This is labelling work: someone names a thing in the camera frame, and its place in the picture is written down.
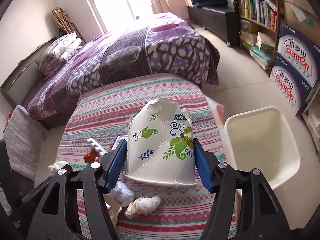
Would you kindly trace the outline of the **orange peel piece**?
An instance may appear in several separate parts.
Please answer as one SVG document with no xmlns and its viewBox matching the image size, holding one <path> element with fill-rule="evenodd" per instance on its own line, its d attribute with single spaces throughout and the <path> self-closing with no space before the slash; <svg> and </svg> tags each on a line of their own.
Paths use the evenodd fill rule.
<svg viewBox="0 0 320 240">
<path fill-rule="evenodd" d="M 91 150 L 86 153 L 83 157 L 85 163 L 92 163 L 99 157 L 99 152 L 95 149 L 95 147 L 92 147 Z"/>
</svg>

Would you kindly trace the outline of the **white floral paper cup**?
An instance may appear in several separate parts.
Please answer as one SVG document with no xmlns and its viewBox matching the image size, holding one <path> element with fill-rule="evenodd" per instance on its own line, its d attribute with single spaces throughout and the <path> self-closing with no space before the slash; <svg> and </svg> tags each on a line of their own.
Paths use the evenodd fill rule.
<svg viewBox="0 0 320 240">
<path fill-rule="evenodd" d="M 124 176 L 154 186 L 196 186 L 188 110 L 172 99 L 146 103 L 129 124 Z"/>
</svg>

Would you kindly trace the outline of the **cream plastic trash bin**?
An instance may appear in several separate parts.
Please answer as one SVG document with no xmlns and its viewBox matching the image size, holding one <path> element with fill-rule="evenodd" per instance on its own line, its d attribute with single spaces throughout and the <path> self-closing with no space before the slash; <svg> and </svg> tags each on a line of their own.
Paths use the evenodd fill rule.
<svg viewBox="0 0 320 240">
<path fill-rule="evenodd" d="M 299 170 L 300 153 L 292 130 L 280 109 L 264 107 L 230 116 L 225 132 L 231 142 L 236 168 L 259 169 L 272 189 Z"/>
</svg>

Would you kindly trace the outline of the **crumpled white paper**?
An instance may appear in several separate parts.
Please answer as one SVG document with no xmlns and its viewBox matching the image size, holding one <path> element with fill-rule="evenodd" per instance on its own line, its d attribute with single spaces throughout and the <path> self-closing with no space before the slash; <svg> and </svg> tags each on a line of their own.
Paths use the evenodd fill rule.
<svg viewBox="0 0 320 240">
<path fill-rule="evenodd" d="M 128 207 L 135 199 L 135 193 L 129 189 L 121 180 L 118 180 L 115 187 L 108 194 L 112 199 L 119 202 L 122 207 Z"/>
</svg>

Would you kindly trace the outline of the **white foam comb strip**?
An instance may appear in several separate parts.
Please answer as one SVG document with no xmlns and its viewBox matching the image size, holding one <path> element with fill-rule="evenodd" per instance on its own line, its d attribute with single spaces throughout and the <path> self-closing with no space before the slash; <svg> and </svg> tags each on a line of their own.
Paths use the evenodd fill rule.
<svg viewBox="0 0 320 240">
<path fill-rule="evenodd" d="M 93 138 L 87 139 L 87 142 L 90 144 L 91 148 L 95 147 L 95 149 L 99 152 L 99 157 L 102 157 L 106 154 L 105 149 Z"/>
</svg>

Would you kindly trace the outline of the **crumpled tissue orange stained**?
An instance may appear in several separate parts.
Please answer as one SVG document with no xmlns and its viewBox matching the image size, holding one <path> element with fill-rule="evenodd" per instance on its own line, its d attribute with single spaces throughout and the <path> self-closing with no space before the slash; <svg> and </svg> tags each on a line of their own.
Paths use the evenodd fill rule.
<svg viewBox="0 0 320 240">
<path fill-rule="evenodd" d="M 139 197 L 128 205 L 125 216 L 132 219 L 137 215 L 148 215 L 153 213 L 153 211 L 159 207 L 161 200 L 162 199 L 159 196 L 153 196 L 151 198 Z"/>
</svg>

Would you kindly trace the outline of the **patterned pink tablecloth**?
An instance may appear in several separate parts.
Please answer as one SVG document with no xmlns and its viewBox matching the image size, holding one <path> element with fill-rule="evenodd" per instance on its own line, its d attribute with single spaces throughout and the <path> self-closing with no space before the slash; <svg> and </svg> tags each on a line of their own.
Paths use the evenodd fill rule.
<svg viewBox="0 0 320 240">
<path fill-rule="evenodd" d="M 120 239 L 199 239 L 214 195 L 194 167 L 192 139 L 234 165 L 223 129 L 224 108 L 200 88 L 176 75 L 119 81 L 82 95 L 63 133 L 56 159 L 82 170 L 95 139 L 106 151 L 127 137 L 127 166 L 120 180 L 135 198 L 159 196 L 148 215 L 117 216 Z"/>
</svg>

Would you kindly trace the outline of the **crumpled white tissue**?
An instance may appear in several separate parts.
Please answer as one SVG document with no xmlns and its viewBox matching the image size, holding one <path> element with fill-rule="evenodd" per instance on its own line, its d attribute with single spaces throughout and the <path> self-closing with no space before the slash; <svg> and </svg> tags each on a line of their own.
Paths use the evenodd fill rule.
<svg viewBox="0 0 320 240">
<path fill-rule="evenodd" d="M 52 165 L 48 166 L 49 172 L 50 172 L 50 176 L 52 177 L 54 174 L 56 174 L 56 172 L 63 168 L 64 166 L 68 165 L 67 161 L 57 161 L 55 163 L 53 163 Z"/>
</svg>

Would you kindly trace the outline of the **grey checked cloth cover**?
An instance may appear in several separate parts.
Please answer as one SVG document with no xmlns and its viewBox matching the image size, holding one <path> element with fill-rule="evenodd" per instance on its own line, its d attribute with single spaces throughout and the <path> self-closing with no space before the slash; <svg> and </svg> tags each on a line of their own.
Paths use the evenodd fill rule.
<svg viewBox="0 0 320 240">
<path fill-rule="evenodd" d="M 3 133 L 13 171 L 35 180 L 41 147 L 47 134 L 43 124 L 34 120 L 23 106 L 15 107 Z"/>
</svg>

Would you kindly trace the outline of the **lower blue Ganten box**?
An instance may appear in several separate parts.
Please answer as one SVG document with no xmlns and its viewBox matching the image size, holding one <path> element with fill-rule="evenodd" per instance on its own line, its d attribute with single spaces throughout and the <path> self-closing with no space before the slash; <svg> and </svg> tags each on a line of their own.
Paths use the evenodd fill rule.
<svg viewBox="0 0 320 240">
<path fill-rule="evenodd" d="M 306 106 L 311 87 L 299 71 L 280 57 L 274 60 L 270 80 L 281 92 L 294 114 L 300 115 Z"/>
</svg>

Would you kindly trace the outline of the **blue ganten box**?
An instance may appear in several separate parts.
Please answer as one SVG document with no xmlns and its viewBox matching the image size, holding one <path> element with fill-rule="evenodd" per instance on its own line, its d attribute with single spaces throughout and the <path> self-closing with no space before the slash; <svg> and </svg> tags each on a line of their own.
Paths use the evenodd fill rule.
<svg viewBox="0 0 320 240">
<path fill-rule="evenodd" d="M 306 106 L 311 87 L 299 71 L 280 57 L 274 60 L 270 80 L 281 92 L 294 114 L 300 115 Z"/>
<path fill-rule="evenodd" d="M 291 64 L 311 88 L 319 80 L 319 46 L 294 27 L 281 22 L 277 53 Z"/>
</svg>

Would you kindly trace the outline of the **purple patterned bed quilt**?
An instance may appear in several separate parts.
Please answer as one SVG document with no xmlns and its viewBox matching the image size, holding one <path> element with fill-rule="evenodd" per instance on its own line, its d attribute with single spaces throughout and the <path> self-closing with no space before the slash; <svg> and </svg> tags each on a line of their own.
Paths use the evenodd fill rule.
<svg viewBox="0 0 320 240">
<path fill-rule="evenodd" d="M 80 48 L 66 63 L 49 67 L 27 105 L 36 120 L 75 109 L 82 94 L 144 75 L 172 73 L 201 85 L 217 85 L 217 49 L 186 20 L 161 13 L 112 31 Z"/>
</svg>

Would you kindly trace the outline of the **dark grey bed headboard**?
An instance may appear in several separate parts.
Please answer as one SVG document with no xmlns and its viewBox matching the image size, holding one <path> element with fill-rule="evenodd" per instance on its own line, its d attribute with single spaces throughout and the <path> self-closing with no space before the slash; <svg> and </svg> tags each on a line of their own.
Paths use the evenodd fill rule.
<svg viewBox="0 0 320 240">
<path fill-rule="evenodd" d="M 31 99 L 44 85 L 45 76 L 40 71 L 43 53 L 56 38 L 43 43 L 25 59 L 21 60 L 1 85 L 1 95 L 10 107 L 27 107 Z"/>
</svg>

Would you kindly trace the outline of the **folded white floral duvet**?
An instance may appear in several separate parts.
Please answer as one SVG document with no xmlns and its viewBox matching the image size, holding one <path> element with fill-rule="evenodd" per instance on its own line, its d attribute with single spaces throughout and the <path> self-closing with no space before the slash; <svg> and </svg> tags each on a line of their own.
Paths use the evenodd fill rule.
<svg viewBox="0 0 320 240">
<path fill-rule="evenodd" d="M 51 76 L 67 63 L 81 46 L 81 38 L 76 33 L 64 35 L 55 40 L 44 51 L 39 70 L 44 76 Z"/>
</svg>

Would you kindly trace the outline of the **dark storage bench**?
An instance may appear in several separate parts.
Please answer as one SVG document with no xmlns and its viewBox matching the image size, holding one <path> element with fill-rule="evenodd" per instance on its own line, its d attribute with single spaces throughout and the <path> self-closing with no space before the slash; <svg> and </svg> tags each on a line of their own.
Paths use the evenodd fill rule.
<svg viewBox="0 0 320 240">
<path fill-rule="evenodd" d="M 236 46 L 240 42 L 238 14 L 229 7 L 187 7 L 189 19 L 215 34 L 227 43 Z"/>
</svg>

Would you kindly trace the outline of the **upper blue Ganten box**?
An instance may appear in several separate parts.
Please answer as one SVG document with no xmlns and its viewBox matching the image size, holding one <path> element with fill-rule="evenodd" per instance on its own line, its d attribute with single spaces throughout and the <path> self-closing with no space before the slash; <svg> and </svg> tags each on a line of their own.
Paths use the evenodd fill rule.
<svg viewBox="0 0 320 240">
<path fill-rule="evenodd" d="M 294 27 L 281 22 L 277 53 L 291 64 L 311 88 L 319 80 L 319 46 Z"/>
</svg>

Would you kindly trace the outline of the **plaid folding chair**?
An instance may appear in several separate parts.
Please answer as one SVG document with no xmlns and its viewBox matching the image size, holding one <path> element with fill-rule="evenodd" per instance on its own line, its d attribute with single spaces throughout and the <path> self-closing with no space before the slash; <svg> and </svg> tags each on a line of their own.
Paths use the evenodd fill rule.
<svg viewBox="0 0 320 240">
<path fill-rule="evenodd" d="M 52 16 L 59 29 L 60 37 L 70 33 L 76 33 L 77 38 L 81 39 L 81 45 L 86 44 L 85 39 L 82 37 L 75 25 L 69 20 L 67 13 L 63 9 L 55 7 L 52 10 Z"/>
</svg>

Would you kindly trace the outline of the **window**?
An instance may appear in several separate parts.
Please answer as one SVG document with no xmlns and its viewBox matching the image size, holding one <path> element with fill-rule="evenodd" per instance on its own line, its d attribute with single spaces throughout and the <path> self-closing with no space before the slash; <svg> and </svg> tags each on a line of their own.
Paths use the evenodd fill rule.
<svg viewBox="0 0 320 240">
<path fill-rule="evenodd" d="M 153 15 L 151 0 L 89 0 L 104 31 L 123 29 Z"/>
</svg>

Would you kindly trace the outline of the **wooden bookshelf with books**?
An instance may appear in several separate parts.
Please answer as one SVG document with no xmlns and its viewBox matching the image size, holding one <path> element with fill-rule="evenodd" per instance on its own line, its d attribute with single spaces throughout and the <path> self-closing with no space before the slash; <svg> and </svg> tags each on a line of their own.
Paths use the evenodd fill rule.
<svg viewBox="0 0 320 240">
<path fill-rule="evenodd" d="M 273 42 L 271 62 L 263 66 L 267 74 L 271 74 L 280 34 L 280 0 L 238 0 L 241 20 L 255 24 L 258 32 L 267 35 Z"/>
</svg>

